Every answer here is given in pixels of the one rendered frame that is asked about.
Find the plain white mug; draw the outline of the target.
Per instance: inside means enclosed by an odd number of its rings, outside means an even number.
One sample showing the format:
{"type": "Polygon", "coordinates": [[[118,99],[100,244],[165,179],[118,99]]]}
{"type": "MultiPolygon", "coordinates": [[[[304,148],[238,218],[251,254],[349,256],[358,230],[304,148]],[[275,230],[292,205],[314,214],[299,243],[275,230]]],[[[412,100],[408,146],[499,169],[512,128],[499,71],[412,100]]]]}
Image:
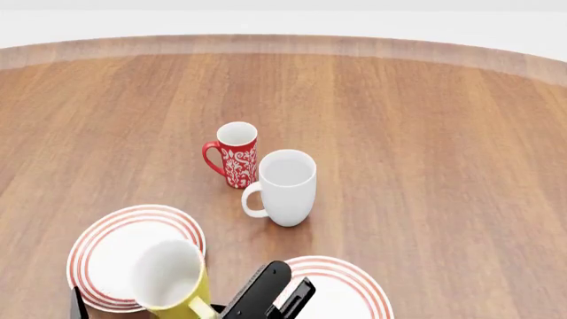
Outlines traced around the plain white mug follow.
{"type": "Polygon", "coordinates": [[[268,217],[286,228],[299,225],[308,217],[317,187],[317,166],[311,156],[292,149],[273,151],[261,160],[258,177],[241,196],[242,208],[249,217],[268,217]],[[260,194],[261,210],[247,204],[255,192],[260,194]]]}

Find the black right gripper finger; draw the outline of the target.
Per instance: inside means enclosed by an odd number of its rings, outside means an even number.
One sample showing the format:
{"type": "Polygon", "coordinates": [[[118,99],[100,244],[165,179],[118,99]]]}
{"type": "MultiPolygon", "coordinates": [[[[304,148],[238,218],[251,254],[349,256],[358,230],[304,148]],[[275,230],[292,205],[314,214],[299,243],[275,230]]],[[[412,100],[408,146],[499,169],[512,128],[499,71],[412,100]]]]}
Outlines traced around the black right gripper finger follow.
{"type": "Polygon", "coordinates": [[[266,319],[296,319],[305,305],[315,295],[315,292],[315,286],[311,281],[307,277],[303,278],[280,308],[272,305],[267,310],[266,319]]]}
{"type": "Polygon", "coordinates": [[[291,281],[283,261],[263,265],[220,314],[220,319],[284,319],[274,302],[291,281]]]}

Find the white plate with red rings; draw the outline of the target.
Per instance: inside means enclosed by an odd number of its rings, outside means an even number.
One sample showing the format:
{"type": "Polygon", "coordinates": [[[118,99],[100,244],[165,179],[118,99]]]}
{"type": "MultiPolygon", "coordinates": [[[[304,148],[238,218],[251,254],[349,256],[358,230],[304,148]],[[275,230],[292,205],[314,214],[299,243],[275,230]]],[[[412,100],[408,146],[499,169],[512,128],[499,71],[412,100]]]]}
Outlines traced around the white plate with red rings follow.
{"type": "Polygon", "coordinates": [[[291,282],[274,302],[281,307],[305,278],[314,296],[296,319],[394,319],[381,286],[361,268],[334,257],[303,256],[287,260],[291,282]]]}
{"type": "Polygon", "coordinates": [[[206,237],[189,214],[171,206],[128,206],[100,218],[76,239],[66,263],[70,288],[83,302],[106,313],[144,310],[133,300],[130,268],[149,246],[168,239],[187,239],[206,252],[206,237]]]}

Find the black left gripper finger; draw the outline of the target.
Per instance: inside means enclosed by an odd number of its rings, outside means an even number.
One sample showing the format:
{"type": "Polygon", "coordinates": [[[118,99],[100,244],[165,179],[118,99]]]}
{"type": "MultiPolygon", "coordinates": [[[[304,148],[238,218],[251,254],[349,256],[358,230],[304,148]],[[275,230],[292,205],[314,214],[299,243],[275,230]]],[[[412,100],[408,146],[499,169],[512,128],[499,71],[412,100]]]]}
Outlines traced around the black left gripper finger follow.
{"type": "Polygon", "coordinates": [[[71,291],[70,319],[88,319],[88,310],[78,286],[75,286],[71,291]]]}

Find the yellow and white mug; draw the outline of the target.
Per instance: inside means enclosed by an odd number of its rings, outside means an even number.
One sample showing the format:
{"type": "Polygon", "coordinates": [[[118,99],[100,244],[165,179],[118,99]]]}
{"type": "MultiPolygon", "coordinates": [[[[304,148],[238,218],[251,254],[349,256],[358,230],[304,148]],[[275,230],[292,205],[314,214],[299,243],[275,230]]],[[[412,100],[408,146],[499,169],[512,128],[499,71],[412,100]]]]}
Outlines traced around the yellow and white mug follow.
{"type": "Polygon", "coordinates": [[[220,319],[212,308],[205,258],[188,239],[147,249],[131,273],[135,302],[158,319],[220,319]]]}

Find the red white patterned mug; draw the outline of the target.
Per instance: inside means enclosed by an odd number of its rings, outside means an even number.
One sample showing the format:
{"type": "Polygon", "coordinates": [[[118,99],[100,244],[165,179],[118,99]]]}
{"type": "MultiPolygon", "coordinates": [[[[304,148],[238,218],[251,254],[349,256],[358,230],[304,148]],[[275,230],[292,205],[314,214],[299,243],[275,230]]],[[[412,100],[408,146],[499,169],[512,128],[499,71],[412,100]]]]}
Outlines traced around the red white patterned mug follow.
{"type": "Polygon", "coordinates": [[[257,181],[257,140],[258,130],[252,124],[232,121],[217,130],[215,141],[203,145],[203,159],[225,178],[227,185],[243,190],[257,181]],[[211,148],[220,153],[221,167],[207,157],[211,148]]]}

